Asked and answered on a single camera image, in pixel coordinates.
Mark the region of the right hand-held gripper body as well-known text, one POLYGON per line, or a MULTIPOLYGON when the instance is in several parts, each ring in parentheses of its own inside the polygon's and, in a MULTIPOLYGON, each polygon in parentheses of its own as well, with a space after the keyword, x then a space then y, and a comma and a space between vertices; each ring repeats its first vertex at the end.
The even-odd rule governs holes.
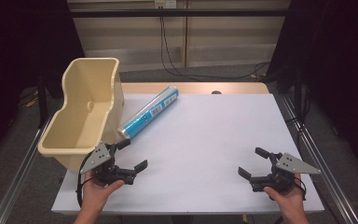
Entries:
POLYGON ((320 175, 322 171, 294 157, 289 153, 273 153, 277 161, 271 162, 271 173, 266 176, 251 177, 253 191, 271 187, 279 193, 289 193, 295 186, 295 174, 320 175))

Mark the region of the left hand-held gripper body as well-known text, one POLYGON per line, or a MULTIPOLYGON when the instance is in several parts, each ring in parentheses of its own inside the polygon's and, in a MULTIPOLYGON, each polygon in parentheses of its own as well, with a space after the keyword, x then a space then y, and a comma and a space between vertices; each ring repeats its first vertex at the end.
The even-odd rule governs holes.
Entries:
POLYGON ((132 185, 136 177, 134 169, 121 169, 116 165, 115 156, 112 157, 107 149, 108 144, 100 142, 82 161, 79 173, 81 175, 93 171, 99 182, 110 185, 118 180, 132 185))

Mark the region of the blue and white roll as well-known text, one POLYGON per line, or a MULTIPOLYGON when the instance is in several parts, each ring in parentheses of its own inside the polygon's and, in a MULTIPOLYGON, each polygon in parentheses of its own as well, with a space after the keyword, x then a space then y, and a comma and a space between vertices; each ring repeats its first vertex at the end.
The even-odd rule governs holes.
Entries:
POLYGON ((175 86, 170 85, 118 127, 118 134, 124 139, 132 139, 163 110, 171 105, 178 96, 179 90, 175 86))

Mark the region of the cream plastic bin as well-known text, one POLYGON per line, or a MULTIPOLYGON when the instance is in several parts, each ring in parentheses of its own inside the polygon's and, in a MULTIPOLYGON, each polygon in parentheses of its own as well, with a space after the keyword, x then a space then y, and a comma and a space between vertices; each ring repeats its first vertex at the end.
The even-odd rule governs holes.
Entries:
POLYGON ((64 101, 38 144, 44 157, 76 172, 99 143, 114 144, 124 94, 116 58, 79 58, 62 76, 64 101))

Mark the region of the person's right hand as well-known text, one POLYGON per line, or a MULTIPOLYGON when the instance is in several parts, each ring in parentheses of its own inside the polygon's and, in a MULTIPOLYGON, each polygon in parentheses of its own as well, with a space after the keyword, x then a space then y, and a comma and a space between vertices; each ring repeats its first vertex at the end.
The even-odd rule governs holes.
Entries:
POLYGON ((292 191, 286 195, 281 195, 278 191, 271 187, 264 187, 263 190, 279 205, 282 215, 288 216, 289 214, 305 214, 303 206, 303 193, 301 189, 294 187, 292 191))

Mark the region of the person's left hand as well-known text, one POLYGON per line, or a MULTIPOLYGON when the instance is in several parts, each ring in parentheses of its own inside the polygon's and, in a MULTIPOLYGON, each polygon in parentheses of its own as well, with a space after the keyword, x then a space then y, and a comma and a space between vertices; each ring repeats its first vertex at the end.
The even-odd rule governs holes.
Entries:
POLYGON ((101 183, 97 183, 94 179, 92 171, 86 172, 85 177, 88 182, 83 188, 83 203, 81 206, 81 214, 87 218, 97 217, 103 211, 103 208, 109 196, 125 185, 123 180, 118 180, 107 187, 101 183))

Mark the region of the white table mat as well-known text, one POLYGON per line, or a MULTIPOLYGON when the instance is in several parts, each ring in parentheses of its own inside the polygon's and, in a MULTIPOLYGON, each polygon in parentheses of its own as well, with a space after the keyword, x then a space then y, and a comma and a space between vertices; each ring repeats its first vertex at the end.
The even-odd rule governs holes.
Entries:
POLYGON ((298 151, 271 94, 182 94, 116 155, 121 168, 147 161, 131 185, 115 191, 109 215, 275 213, 278 205, 239 176, 267 175, 255 154, 298 151))

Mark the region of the black curtain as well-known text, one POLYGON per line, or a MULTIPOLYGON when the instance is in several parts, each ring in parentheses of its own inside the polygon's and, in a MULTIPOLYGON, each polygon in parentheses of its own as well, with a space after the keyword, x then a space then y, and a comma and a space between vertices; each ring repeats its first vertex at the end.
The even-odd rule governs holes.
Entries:
POLYGON ((358 0, 289 0, 267 79, 300 79, 358 158, 358 0))
POLYGON ((43 83, 62 96, 62 73, 84 55, 68 0, 0 0, 0 140, 21 92, 43 83))

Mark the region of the black horizontal bar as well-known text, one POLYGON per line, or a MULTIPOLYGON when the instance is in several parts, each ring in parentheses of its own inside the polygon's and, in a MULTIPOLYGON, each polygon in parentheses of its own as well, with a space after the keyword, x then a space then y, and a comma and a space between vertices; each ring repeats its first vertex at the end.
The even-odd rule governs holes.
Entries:
POLYGON ((280 17, 288 9, 71 9, 74 18, 116 17, 280 17))

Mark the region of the aluminium frame rail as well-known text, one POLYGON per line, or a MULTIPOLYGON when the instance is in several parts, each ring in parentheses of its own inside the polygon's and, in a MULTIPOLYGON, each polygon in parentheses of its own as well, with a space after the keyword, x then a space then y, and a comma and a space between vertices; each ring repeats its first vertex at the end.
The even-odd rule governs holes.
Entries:
POLYGON ((34 160, 37 155, 38 143, 42 135, 45 133, 48 124, 49 121, 47 120, 39 126, 34 136, 33 142, 29 146, 28 151, 21 162, 20 168, 17 170, 13 180, 10 182, 6 193, 0 201, 0 224, 7 223, 7 219, 21 193, 21 190, 23 189, 25 180, 27 179, 34 164, 34 160))
POLYGON ((333 173, 324 160, 323 155, 315 144, 315 141, 311 137, 306 125, 299 120, 299 116, 296 114, 294 103, 288 96, 283 96, 282 103, 284 104, 285 110, 296 127, 297 136, 299 138, 297 148, 300 148, 301 145, 304 145, 314 164, 322 170, 322 180, 332 199, 334 200, 340 216, 343 218, 343 223, 358 224, 358 217, 356 216, 347 195, 344 193, 343 189, 333 176, 333 173))

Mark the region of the white wall socket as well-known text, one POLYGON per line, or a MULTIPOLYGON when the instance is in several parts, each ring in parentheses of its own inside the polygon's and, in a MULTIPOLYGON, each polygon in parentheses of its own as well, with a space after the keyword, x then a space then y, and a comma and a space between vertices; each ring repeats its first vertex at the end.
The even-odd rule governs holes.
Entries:
POLYGON ((177 8, 177 1, 176 0, 155 0, 155 8, 174 9, 174 8, 177 8))

